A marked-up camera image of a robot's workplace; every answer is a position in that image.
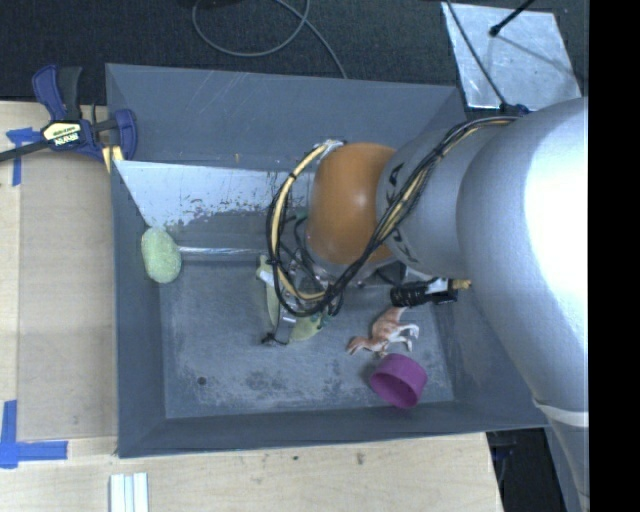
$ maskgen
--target purple cup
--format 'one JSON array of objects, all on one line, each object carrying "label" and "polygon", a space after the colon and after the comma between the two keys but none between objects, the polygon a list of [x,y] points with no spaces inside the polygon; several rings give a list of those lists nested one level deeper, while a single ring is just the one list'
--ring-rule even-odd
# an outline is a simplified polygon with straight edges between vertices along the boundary
[{"label": "purple cup", "polygon": [[402,354],[387,354],[369,379],[383,400],[403,409],[417,405],[426,383],[422,366]]}]

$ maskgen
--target green ball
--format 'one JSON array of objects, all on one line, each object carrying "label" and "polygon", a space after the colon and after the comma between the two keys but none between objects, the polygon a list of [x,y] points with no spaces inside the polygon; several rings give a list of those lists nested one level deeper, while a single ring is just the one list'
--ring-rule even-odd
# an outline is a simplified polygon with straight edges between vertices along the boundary
[{"label": "green ball", "polygon": [[149,228],[142,235],[142,259],[147,275],[160,284],[173,281],[180,273],[180,249],[166,231]]}]

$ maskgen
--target gray bin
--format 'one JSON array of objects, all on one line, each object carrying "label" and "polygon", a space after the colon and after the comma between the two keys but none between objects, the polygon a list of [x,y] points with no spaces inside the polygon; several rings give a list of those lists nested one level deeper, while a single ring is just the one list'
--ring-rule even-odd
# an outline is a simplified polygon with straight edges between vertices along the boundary
[{"label": "gray bin", "polygon": [[[136,160],[176,172],[184,165],[289,172],[329,137],[399,148],[422,130],[464,120],[451,87],[121,65],[108,66],[107,79],[110,110],[130,108],[137,117]],[[401,410],[368,386],[377,359],[345,351],[389,304],[388,287],[349,290],[343,311],[314,338],[267,347],[254,261],[189,259],[173,283],[153,282],[140,250],[145,191],[127,187],[127,165],[136,162],[111,175],[121,457],[547,424],[473,291],[405,313],[421,327],[408,355],[429,381],[420,404]],[[241,234],[266,247],[259,209],[167,227],[178,244],[224,246]]]}]

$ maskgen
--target wooden table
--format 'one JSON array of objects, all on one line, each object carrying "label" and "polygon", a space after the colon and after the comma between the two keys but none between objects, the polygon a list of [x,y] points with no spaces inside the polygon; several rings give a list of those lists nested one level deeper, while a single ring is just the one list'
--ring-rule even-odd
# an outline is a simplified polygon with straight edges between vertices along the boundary
[{"label": "wooden table", "polygon": [[[0,150],[12,147],[8,129],[46,120],[39,105],[0,102]],[[38,162],[49,158],[63,156]],[[20,187],[11,168],[0,164],[3,401],[17,397],[20,338]],[[148,474],[152,512],[503,510],[483,434],[127,460],[116,448],[113,436],[71,439],[67,461],[0,469],[0,511],[106,511],[109,476],[135,472]]]}]

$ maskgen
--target black cable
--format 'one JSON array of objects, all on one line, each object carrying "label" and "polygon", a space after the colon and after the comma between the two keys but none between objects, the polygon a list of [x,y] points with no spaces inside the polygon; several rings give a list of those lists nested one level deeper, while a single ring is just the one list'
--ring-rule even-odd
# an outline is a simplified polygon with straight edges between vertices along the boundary
[{"label": "black cable", "polygon": [[[286,269],[282,265],[282,261],[280,259],[280,236],[278,236],[278,240],[276,243],[275,251],[273,248],[273,240],[271,240],[271,223],[273,220],[273,213],[275,209],[275,204],[282,193],[284,185],[280,188],[278,193],[274,196],[271,206],[269,208],[267,214],[267,242],[269,247],[269,257],[270,262],[273,266],[274,273],[274,284],[276,294],[278,296],[278,300],[281,305],[292,315],[296,317],[306,317],[311,316],[313,314],[328,310],[329,314],[337,314],[339,311],[339,307],[341,307],[341,301],[343,300],[343,293],[346,290],[349,283],[353,280],[353,278],[358,274],[358,272],[362,269],[362,267],[369,260],[371,255],[385,242],[385,240],[397,229],[398,226],[407,218],[407,216],[413,211],[415,205],[420,199],[424,187],[432,174],[432,170],[435,165],[444,157],[451,147],[457,144],[459,141],[468,136],[472,131],[476,129],[496,124],[496,123],[504,123],[504,122],[512,122],[518,119],[518,117],[514,116],[496,116],[486,119],[479,119],[476,121],[470,121],[466,123],[459,124],[454,126],[447,135],[443,138],[443,140],[431,151],[428,155],[426,155],[420,163],[414,168],[409,177],[403,183],[400,191],[395,195],[395,199],[391,202],[385,213],[382,215],[379,220],[374,233],[369,239],[362,255],[354,261],[351,265],[347,267],[347,269],[336,279],[334,283],[330,283],[327,287],[325,294],[322,298],[315,302],[315,304],[311,307],[305,307],[298,300],[298,304],[301,309],[296,310],[291,307],[284,297],[282,297],[282,293],[280,290],[280,279],[278,270],[280,270],[283,274],[288,275]],[[414,191],[412,195],[410,195],[407,199],[402,199],[405,195],[407,195],[410,187],[415,185]],[[393,212],[396,212],[396,217],[391,219],[391,215]],[[276,230],[278,234],[282,232],[282,219],[284,215],[280,216],[280,226]]]},{"label": "black cable", "polygon": [[291,35],[289,35],[289,37],[287,37],[287,39],[284,40],[284,42],[274,46],[273,48],[270,48],[268,50],[264,50],[261,52],[239,52],[235,50],[229,50],[228,48],[225,48],[223,46],[220,46],[219,44],[214,43],[211,39],[209,39],[206,35],[204,35],[204,32],[200,28],[200,25],[198,25],[198,7],[202,3],[202,1],[203,0],[198,0],[193,6],[193,9],[191,10],[191,23],[193,24],[193,28],[196,30],[200,38],[215,50],[218,50],[219,52],[224,53],[226,55],[230,55],[232,57],[241,57],[241,58],[266,57],[288,46],[298,36],[300,31],[302,30],[302,27],[306,25],[307,27],[309,27],[311,32],[313,32],[313,34],[320,40],[320,42],[325,47],[325,49],[329,52],[329,55],[335,62],[336,66],[338,66],[338,69],[340,70],[340,74],[342,75],[342,78],[345,78],[345,79],[349,78],[347,76],[347,73],[344,70],[344,67],[340,62],[340,59],[338,59],[338,56],[333,51],[333,48],[331,48],[331,45],[329,45],[329,43],[322,36],[320,31],[309,21],[309,10],[311,9],[311,0],[305,0],[304,13],[300,13],[299,11],[294,9],[289,4],[283,2],[282,0],[273,0],[280,7],[284,7],[289,12],[291,12],[294,16],[296,16],[300,20],[300,23],[295,28],[295,30],[291,33]]},{"label": "black cable", "polygon": [[284,252],[286,252],[289,257],[295,261],[300,268],[302,269],[302,271],[307,274],[307,277],[309,279],[311,279],[311,281],[315,284],[318,284],[318,281],[316,280],[316,276],[315,274],[311,271],[310,268],[308,268],[305,263],[304,263],[304,259],[300,259],[298,256],[296,256],[295,252],[292,251],[287,245],[285,245],[284,243],[280,243],[280,246],[282,247],[282,249],[284,250]]},{"label": "black cable", "polygon": [[306,244],[302,241],[302,237],[300,236],[300,231],[299,231],[300,226],[305,220],[307,220],[306,216],[296,221],[293,227],[293,236],[295,237],[295,240],[296,240],[296,246],[300,250],[300,255],[301,255],[303,264],[306,265],[309,269],[312,269],[313,258],[311,258],[311,255],[307,251]]},{"label": "black cable", "polygon": [[511,23],[511,20],[513,20],[514,18],[519,16],[522,11],[524,11],[527,7],[529,7],[535,1],[536,0],[527,0],[520,7],[518,7],[515,11],[513,11],[511,14],[509,14],[509,16],[507,16],[505,19],[503,19],[500,23],[498,23],[498,24],[494,25],[493,27],[491,27],[489,29],[489,35],[491,37],[497,36],[504,27],[506,27],[509,23]]},{"label": "black cable", "polygon": [[453,21],[455,21],[456,25],[458,26],[458,30],[460,30],[460,34],[462,35],[462,38],[464,39],[465,43],[467,43],[467,47],[469,48],[469,51],[471,52],[471,55],[473,55],[473,58],[477,62],[478,66],[480,67],[480,71],[482,71],[482,74],[487,79],[487,82],[489,82],[489,85],[493,89],[493,92],[496,93],[496,96],[500,100],[500,103],[502,103],[503,105],[509,105],[509,103],[507,103],[507,100],[505,99],[505,97],[502,95],[502,93],[500,92],[500,90],[498,89],[496,84],[493,82],[493,80],[489,76],[489,73],[487,72],[487,70],[483,66],[482,62],[480,61],[480,57],[478,56],[478,54],[476,53],[475,49],[473,48],[473,45],[471,44],[471,41],[469,40],[469,37],[467,36],[467,33],[462,28],[462,24],[460,23],[460,20],[458,19],[458,16],[456,15],[456,12],[453,10],[453,6],[451,5],[451,0],[445,0],[445,1],[447,2],[447,6],[449,7],[449,12],[451,13],[451,16],[453,17]]}]

